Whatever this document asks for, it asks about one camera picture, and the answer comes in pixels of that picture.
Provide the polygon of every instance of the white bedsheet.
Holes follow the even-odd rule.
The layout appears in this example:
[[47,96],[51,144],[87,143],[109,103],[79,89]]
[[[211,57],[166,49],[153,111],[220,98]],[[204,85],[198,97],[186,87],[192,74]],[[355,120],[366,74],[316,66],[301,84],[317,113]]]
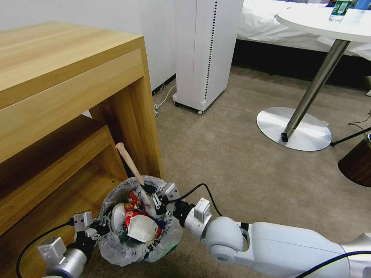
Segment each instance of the white bedsheet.
[[[245,0],[237,38],[328,52],[333,39],[289,28],[276,20],[275,16],[280,10],[298,5],[325,6],[315,3]],[[351,42],[345,54],[358,55],[371,61],[371,44]]]

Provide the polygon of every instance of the plastic bag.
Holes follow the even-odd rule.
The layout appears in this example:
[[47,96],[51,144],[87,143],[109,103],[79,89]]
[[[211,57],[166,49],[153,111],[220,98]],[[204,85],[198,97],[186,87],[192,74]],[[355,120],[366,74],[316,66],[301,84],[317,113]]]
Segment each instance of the plastic bag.
[[[166,183],[152,176],[142,176],[146,185],[151,185],[156,189]],[[139,186],[136,178],[129,178],[114,188],[104,199],[99,218],[106,215],[114,205],[125,203],[131,190]],[[125,266],[136,261],[155,262],[165,256],[169,251],[176,247],[182,237],[183,229],[179,221],[173,217],[172,212],[165,213],[163,216],[165,227],[161,236],[147,243],[141,243],[127,236],[127,231],[120,229],[114,233],[109,224],[110,232],[98,241],[100,254],[111,264]]]

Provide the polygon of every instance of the round metal base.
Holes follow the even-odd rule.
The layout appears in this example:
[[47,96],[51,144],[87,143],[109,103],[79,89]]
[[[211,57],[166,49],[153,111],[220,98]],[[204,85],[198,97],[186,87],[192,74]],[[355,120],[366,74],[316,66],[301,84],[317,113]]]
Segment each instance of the round metal base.
[[271,107],[261,111],[256,123],[260,130],[274,142],[300,151],[319,151],[331,143],[331,132],[327,126],[316,117],[305,114],[298,127],[289,137],[289,142],[283,142],[284,132],[295,109],[287,107]]

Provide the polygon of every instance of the white wall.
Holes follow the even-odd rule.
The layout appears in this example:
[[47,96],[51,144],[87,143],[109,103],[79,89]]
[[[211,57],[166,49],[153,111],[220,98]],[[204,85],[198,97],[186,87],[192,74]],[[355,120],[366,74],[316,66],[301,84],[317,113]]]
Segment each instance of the white wall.
[[152,89],[175,74],[173,0],[0,0],[0,31],[51,20],[143,34]]

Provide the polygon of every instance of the power cord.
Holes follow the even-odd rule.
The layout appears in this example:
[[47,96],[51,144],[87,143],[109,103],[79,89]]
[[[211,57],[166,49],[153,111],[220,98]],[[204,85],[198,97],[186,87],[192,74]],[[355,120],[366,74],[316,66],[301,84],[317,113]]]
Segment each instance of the power cord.
[[315,272],[316,270],[330,264],[330,263],[334,263],[342,258],[346,258],[346,257],[350,257],[350,256],[354,256],[354,255],[361,255],[361,254],[371,254],[371,251],[354,251],[354,252],[349,252],[349,253],[344,253],[344,254],[341,254],[339,256],[336,256],[332,259],[329,259],[327,261],[324,261],[323,263],[320,263],[314,267],[312,267],[311,269],[307,270],[306,272],[303,272],[302,274],[296,276],[295,278],[304,278],[304,277],[307,277],[309,274],[312,274],[313,272]]
[[170,90],[167,92],[167,95],[166,95],[166,97],[165,97],[165,99],[160,103],[160,104],[153,104],[153,111],[155,112],[155,117],[157,117],[158,116],[158,109],[160,108],[160,106],[166,101],[166,99],[167,99],[167,97],[169,96],[169,94],[170,94],[170,91],[172,90],[172,89],[174,89],[176,87],[176,85],[174,85],[173,87],[171,87],[170,88]]
[[215,204],[215,201],[214,201],[213,195],[211,194],[209,187],[208,187],[205,183],[200,183],[199,185],[195,186],[193,189],[191,189],[190,191],[188,191],[186,194],[184,194],[184,195],[181,196],[180,198],[175,199],[175,200],[171,200],[171,201],[169,201],[169,203],[175,203],[175,202],[177,202],[177,201],[181,201],[181,200],[183,200],[184,198],[186,198],[186,197],[188,197],[189,195],[191,195],[191,194],[192,194],[196,189],[200,188],[201,186],[206,187],[206,190],[207,190],[208,193],[209,193],[209,196],[210,196],[211,202],[213,203],[213,206],[214,206],[216,212],[219,214],[219,216],[223,216],[223,215],[220,213],[220,211],[218,210],[218,208],[217,208],[217,206],[216,206],[216,204]]
[[350,122],[348,125],[355,125],[356,127],[360,128],[360,129],[363,131],[363,133],[364,133],[364,129],[361,128],[361,127],[360,127],[359,125],[357,125],[357,124],[361,124],[361,123],[363,123],[363,122],[367,122],[367,121],[368,121],[368,119],[371,117],[371,109],[370,109],[370,111],[367,113],[367,115],[368,115],[368,117],[367,117],[366,120],[363,120],[363,121],[361,121],[361,122]]
[[62,225],[59,225],[57,227],[54,227],[48,231],[46,231],[45,233],[39,235],[38,237],[36,237],[35,239],[31,240],[31,242],[29,244],[27,244],[25,246],[25,248],[23,248],[23,250],[21,251],[21,253],[19,254],[18,258],[17,258],[17,262],[15,264],[15,272],[17,274],[17,277],[18,278],[22,278],[22,275],[20,273],[20,261],[22,260],[22,257],[24,255],[24,253],[26,253],[27,249],[33,245],[36,241],[38,241],[39,239],[41,239],[42,237],[46,236],[47,234],[50,234],[51,232],[54,232],[55,230],[58,230],[60,228],[63,228],[65,226],[74,226],[74,222],[73,222],[73,218],[70,218],[66,223],[62,224]]

